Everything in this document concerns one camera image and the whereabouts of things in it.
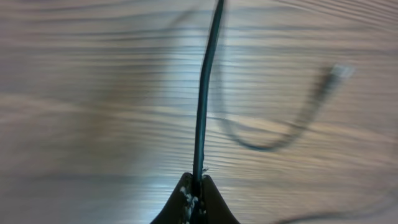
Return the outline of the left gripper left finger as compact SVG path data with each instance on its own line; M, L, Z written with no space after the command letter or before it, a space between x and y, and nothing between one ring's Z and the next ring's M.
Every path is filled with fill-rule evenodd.
M186 224L195 206L192 194L192 175L183 173L160 213L150 224Z

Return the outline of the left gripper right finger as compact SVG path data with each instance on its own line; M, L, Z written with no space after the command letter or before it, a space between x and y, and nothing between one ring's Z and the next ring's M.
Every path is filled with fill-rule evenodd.
M204 211L200 223L239 224L209 175L203 176L201 186Z

